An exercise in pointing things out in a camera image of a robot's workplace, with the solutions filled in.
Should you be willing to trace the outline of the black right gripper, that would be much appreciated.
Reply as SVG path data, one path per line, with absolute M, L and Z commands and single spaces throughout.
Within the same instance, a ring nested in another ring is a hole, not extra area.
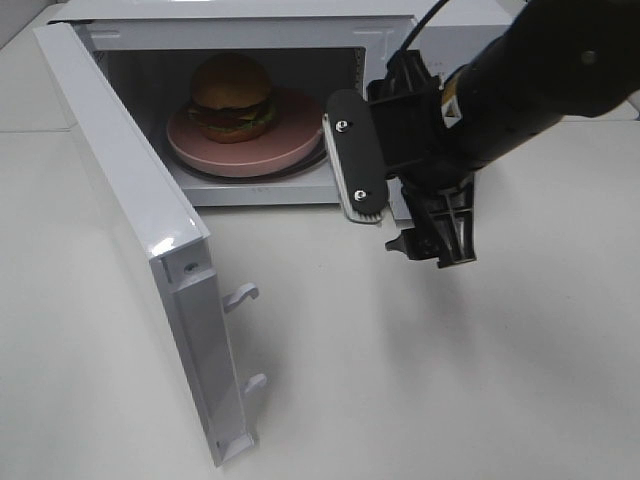
M 388 202 L 385 174 L 402 181 L 413 226 L 385 243 L 389 252 L 414 261 L 436 259 L 439 268 L 477 259 L 478 155 L 472 143 L 480 117 L 467 82 L 477 70 L 472 60 L 441 80 L 418 50 L 402 49 L 387 63 L 385 77 L 369 84 L 368 104 L 347 89 L 327 100 L 325 146 L 346 218 L 381 222 Z

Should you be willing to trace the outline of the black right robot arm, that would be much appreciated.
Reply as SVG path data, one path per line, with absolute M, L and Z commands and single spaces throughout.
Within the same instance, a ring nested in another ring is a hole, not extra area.
M 344 215 L 376 224 L 398 179 L 412 225 L 386 244 L 450 267 L 475 259 L 474 177 L 566 116 L 598 117 L 639 88 L 635 1 L 531 1 L 448 78 L 409 42 L 365 93 L 322 120 Z

